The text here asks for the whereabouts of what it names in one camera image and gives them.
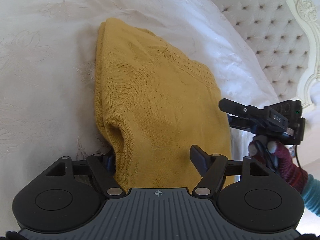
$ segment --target crosshair symbol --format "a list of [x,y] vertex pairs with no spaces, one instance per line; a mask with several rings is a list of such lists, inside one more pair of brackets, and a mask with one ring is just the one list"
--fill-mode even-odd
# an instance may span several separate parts
[[159,196],[161,196],[161,195],[164,194],[164,193],[163,193],[162,191],[160,191],[160,190],[157,190],[154,194],[159,197]]

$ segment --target ribbed grip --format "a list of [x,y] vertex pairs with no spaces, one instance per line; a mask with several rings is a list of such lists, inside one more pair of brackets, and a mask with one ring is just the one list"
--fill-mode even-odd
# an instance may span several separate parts
[[29,240],[293,240],[290,229],[276,234],[246,232],[225,221],[212,202],[189,195],[186,189],[137,189],[108,200],[86,225],[61,234],[24,229]]

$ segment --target white bedspread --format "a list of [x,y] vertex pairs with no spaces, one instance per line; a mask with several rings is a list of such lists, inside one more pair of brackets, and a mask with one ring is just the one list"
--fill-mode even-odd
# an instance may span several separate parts
[[[209,0],[0,0],[0,235],[18,229],[12,199],[47,166],[103,151],[93,77],[98,27],[109,17],[206,64],[223,97],[277,102],[254,53]],[[234,158],[250,137],[233,131]]]

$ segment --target tufted headboard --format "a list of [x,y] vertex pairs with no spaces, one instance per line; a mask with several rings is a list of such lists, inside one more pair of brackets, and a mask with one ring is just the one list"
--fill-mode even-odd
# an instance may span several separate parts
[[211,0],[256,53],[279,100],[312,110],[320,80],[320,29],[310,0]]

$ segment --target knit sweater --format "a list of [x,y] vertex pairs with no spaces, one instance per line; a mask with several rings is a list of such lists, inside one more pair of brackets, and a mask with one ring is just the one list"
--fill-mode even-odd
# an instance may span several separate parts
[[230,158],[228,119],[212,73],[152,32],[114,18],[103,22],[95,82],[96,123],[115,150],[115,179],[124,190],[192,191],[201,179],[189,157],[193,144]]

